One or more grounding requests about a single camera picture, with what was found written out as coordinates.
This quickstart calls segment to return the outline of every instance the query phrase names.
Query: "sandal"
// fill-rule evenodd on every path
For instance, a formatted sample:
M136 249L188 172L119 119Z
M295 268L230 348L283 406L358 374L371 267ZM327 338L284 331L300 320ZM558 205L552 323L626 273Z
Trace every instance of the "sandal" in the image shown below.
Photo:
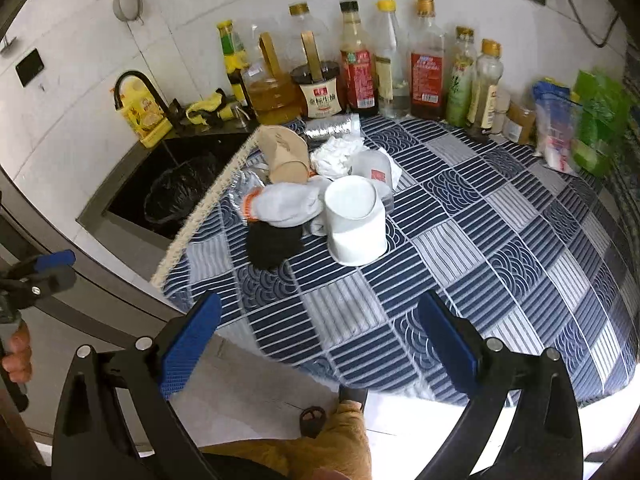
M312 406L300 413L300 434L315 438L322 431L322 427L326 422L326 413L320 406Z
M364 413L364 405L367 402L368 394L369 390L366 388L348 388L340 385L340 389L338 390L338 402L343 402L344 400L354 400L354 402L359 402L361 404L360 411Z

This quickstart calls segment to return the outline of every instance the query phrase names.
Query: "red label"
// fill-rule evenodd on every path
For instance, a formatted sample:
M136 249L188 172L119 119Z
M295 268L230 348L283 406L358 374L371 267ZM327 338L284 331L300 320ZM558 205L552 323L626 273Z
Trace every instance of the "red label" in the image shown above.
M417 105L442 103L442 58L411 54L411 101Z
M351 108L371 108L376 105L373 93L371 56L368 50L342 51L342 69L347 82L347 98Z
M371 179L372 180L381 180L382 182L386 182L386 175L384 171L379 170L371 170Z

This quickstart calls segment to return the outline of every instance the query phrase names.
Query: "aluminum foil roll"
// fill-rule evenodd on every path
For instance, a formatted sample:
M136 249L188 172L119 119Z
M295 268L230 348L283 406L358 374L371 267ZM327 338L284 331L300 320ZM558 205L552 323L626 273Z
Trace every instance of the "aluminum foil roll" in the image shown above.
M246 219L241 213L242 199L256 187L264 187L266 175L259 166L250 166L244 170L236 171L227 188L229 201L244 225L246 225Z
M360 116L358 114L313 119L306 123L302 137L308 148L312 150L321 146L331 137L340 139L347 134L360 135Z

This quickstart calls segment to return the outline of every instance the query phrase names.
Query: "brown pants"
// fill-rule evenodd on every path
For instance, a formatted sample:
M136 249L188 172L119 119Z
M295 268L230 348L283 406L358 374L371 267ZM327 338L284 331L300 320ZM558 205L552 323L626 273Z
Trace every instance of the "brown pants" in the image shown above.
M316 438L239 440L201 448L203 453L237 456L265 465L291 480L309 480L318 468L351 480L371 480L371 453L357 402L338 405Z

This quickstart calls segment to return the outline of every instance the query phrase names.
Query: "cable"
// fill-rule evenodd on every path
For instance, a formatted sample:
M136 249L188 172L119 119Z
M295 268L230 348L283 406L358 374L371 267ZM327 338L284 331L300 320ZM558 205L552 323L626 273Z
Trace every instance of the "cable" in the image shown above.
M578 11L575 8L574 1L573 0L568 0L568 1L569 1L569 6L571 7L571 10L574 12L574 16L576 21L578 22L578 25L580 25L580 28L582 29L582 31L584 32L584 35L588 38L588 40L591 41L591 43L593 43L593 45L598 48L602 48L607 43L609 43L609 38L611 37L613 27L616 25L616 22L620 19L620 14L616 12L616 15L613 17L613 20L611 21L611 24L607 29L607 33L605 34L604 40L602 40L602 43L598 43L596 40L593 39L593 36L591 35L587 27L584 26L584 23L580 19L580 16L578 16Z

